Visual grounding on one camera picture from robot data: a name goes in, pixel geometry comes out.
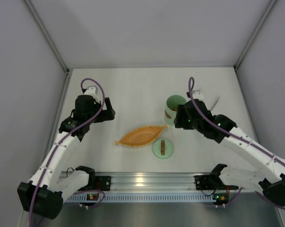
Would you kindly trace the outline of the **green cylindrical lunch container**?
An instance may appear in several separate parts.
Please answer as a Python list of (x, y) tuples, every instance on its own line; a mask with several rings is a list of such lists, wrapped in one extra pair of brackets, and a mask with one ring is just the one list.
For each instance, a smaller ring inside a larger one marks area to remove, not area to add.
[(172, 95), (167, 99), (164, 111), (164, 121), (167, 125), (175, 126), (174, 120), (177, 115), (178, 106), (184, 105), (185, 103), (185, 98), (180, 95)]

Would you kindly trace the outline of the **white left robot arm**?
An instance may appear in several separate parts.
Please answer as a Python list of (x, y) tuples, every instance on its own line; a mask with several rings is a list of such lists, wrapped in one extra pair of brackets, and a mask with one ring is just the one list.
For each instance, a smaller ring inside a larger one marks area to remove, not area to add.
[(97, 101), (91, 95), (80, 95), (75, 108), (62, 121), (56, 140), (37, 172), (27, 183), (21, 182), (17, 192), (23, 210), (48, 219), (55, 219), (63, 204), (77, 191), (97, 190), (95, 170), (79, 166), (65, 179), (60, 175), (71, 154), (79, 147), (93, 123), (115, 118), (110, 99)]

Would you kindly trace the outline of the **green lid with wooden handle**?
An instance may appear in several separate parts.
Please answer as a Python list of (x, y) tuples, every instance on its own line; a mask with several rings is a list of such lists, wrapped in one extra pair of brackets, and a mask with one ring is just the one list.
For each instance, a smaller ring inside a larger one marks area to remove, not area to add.
[(174, 153), (174, 145), (168, 139), (156, 140), (152, 146), (152, 153), (158, 159), (168, 159)]

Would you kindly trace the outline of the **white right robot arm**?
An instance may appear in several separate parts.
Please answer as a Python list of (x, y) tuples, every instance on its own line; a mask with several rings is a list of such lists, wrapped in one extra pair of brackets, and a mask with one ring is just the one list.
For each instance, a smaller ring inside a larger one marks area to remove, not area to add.
[(203, 101), (194, 99), (177, 107), (174, 124), (176, 128), (198, 131), (255, 168), (249, 171), (217, 164), (207, 177), (216, 188), (234, 186), (254, 190), (271, 203), (285, 207), (285, 160), (259, 145), (230, 118), (211, 114)]

